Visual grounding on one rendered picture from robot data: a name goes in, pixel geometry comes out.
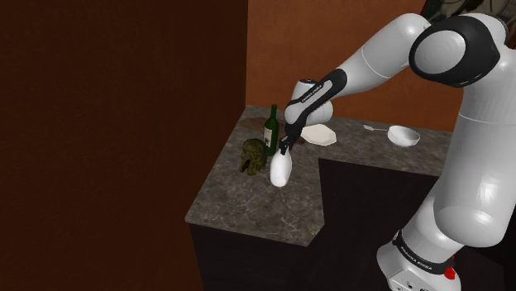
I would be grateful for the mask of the green wine bottle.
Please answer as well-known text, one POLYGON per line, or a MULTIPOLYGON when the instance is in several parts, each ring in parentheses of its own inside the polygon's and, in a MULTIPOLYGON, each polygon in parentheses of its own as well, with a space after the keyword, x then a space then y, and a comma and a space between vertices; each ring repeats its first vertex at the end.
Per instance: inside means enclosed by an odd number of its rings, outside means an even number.
POLYGON ((270 116, 264 124, 264 143, 266 145, 266 154, 272 156, 275 154, 280 124, 276 118, 277 105, 272 104, 270 116))

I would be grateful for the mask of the dark green skull figure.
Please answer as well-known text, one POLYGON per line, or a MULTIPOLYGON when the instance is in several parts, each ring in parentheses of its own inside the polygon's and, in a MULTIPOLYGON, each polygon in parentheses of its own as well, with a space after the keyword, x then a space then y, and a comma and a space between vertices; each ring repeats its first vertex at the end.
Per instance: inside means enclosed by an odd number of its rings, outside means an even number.
POLYGON ((267 161, 266 144, 259 139, 248 139, 242 145, 239 171, 248 175, 259 174, 267 161))

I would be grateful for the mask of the white plate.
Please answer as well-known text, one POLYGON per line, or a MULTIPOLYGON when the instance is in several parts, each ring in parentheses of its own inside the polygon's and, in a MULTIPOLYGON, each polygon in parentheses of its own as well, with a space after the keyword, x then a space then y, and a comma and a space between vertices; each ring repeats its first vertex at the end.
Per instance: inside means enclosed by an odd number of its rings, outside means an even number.
POLYGON ((329 146, 337 142, 336 133, 323 124, 304 127, 301 137, 306 142, 317 146, 329 146))

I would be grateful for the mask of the white vase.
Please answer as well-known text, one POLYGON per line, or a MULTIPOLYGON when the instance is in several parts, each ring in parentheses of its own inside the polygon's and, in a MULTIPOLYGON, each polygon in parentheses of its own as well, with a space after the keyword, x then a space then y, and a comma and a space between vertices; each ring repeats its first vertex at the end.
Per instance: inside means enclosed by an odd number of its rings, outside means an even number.
POLYGON ((292 171, 292 159, 289 150, 278 150, 270 162, 270 182, 278 188, 284 187, 292 171))

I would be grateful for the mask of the white bowl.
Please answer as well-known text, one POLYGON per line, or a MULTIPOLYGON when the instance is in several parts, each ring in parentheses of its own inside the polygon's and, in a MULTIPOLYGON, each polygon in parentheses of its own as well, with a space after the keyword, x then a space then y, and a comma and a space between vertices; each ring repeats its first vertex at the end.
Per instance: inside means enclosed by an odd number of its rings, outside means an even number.
POLYGON ((415 146, 420 140, 420 135, 416 131, 405 126, 391 126, 387 131, 387 137, 401 147, 415 146))

